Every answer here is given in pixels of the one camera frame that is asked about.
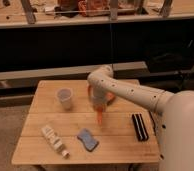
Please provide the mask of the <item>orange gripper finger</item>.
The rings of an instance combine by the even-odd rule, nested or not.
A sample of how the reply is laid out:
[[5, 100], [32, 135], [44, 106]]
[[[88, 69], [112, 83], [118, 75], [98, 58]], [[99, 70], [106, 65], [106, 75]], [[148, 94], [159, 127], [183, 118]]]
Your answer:
[[87, 92], [88, 92], [88, 98], [89, 99], [91, 98], [91, 89], [92, 89], [91, 85], [88, 85]]

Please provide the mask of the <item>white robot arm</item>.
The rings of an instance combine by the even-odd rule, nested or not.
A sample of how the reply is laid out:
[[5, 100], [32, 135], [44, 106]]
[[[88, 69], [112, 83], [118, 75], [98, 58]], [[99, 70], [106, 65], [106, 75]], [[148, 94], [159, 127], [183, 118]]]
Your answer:
[[87, 80], [94, 103], [111, 92], [162, 116], [159, 171], [194, 171], [194, 91], [172, 93], [116, 80], [109, 65], [92, 71]]

